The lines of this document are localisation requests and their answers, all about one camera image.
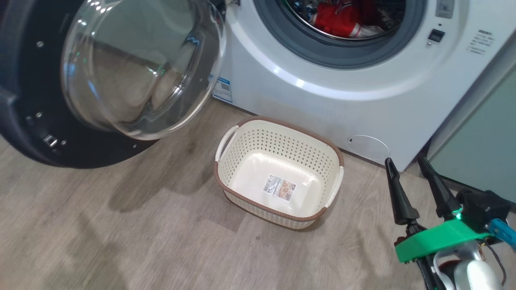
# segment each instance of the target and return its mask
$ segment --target basket handle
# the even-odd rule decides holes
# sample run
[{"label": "basket handle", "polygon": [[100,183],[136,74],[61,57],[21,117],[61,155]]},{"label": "basket handle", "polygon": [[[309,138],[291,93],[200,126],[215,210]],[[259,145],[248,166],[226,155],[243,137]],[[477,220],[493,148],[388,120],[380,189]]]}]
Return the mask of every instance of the basket handle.
[{"label": "basket handle", "polygon": [[339,166],[338,177],[335,180],[335,182],[333,183],[333,187],[331,188],[332,193],[331,193],[330,199],[328,200],[328,203],[326,203],[326,205],[325,205],[326,208],[328,208],[331,205],[331,203],[333,202],[333,199],[337,195],[338,189],[341,187],[343,177],[344,177],[344,167]]},{"label": "basket handle", "polygon": [[229,144],[226,144],[226,143],[228,143],[228,139],[231,137],[231,135],[233,135],[233,133],[235,133],[238,130],[238,128],[240,128],[238,125],[234,126],[233,128],[229,129],[226,132],[226,134],[224,134],[224,137],[220,141],[219,147],[217,148],[217,153],[215,153],[215,162],[220,161],[220,159],[222,158],[222,156],[225,153],[225,151],[223,152],[222,149],[228,148]]}]

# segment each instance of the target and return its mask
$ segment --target barcode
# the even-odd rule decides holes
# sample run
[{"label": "barcode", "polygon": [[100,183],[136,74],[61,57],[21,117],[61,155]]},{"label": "barcode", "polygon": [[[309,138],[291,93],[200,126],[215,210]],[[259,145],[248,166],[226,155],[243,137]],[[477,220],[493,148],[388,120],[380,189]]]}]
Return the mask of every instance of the barcode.
[{"label": "barcode", "polygon": [[263,188],[263,191],[265,191],[266,193],[270,193],[272,191],[272,185],[273,185],[273,181],[274,181],[274,176],[271,175],[271,177],[269,177],[267,179],[267,183],[265,183],[265,186]]}]

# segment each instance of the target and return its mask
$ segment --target plastic basket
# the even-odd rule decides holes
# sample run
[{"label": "plastic basket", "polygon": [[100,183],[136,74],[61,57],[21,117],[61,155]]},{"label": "plastic basket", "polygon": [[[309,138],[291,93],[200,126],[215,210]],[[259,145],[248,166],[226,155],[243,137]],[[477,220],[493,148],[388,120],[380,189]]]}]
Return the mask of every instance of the plastic basket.
[{"label": "plastic basket", "polygon": [[330,141],[265,117],[229,129],[215,156],[215,178],[233,203],[291,229],[324,214],[343,174],[342,154]]}]

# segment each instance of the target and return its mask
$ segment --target washing machine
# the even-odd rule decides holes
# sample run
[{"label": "washing machine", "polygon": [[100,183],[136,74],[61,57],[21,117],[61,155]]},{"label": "washing machine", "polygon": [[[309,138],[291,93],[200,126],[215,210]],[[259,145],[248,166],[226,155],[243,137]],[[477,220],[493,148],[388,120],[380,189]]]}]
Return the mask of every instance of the washing machine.
[{"label": "washing machine", "polygon": [[400,170],[516,28],[512,0],[409,0],[391,31],[340,39],[300,21],[289,2],[228,7],[214,96]]},{"label": "washing machine", "polygon": [[291,0],[218,2],[3,1],[0,133],[45,164],[107,166],[213,92],[404,169],[516,28],[511,0],[407,0],[365,39],[317,31]]}]

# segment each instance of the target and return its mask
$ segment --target wooden floor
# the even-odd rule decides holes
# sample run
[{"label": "wooden floor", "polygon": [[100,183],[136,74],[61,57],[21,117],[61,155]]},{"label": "wooden floor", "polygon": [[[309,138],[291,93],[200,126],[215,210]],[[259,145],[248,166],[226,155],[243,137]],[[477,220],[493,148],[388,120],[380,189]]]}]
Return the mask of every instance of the wooden floor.
[{"label": "wooden floor", "polygon": [[[246,116],[210,101],[149,150],[94,170],[44,166],[1,140],[0,289],[424,289],[418,268],[397,262],[404,228],[378,166],[345,155],[333,208],[302,232],[228,201],[215,150]],[[420,223],[440,223],[427,182],[410,173],[401,182]],[[495,248],[514,273],[516,255]]]}]

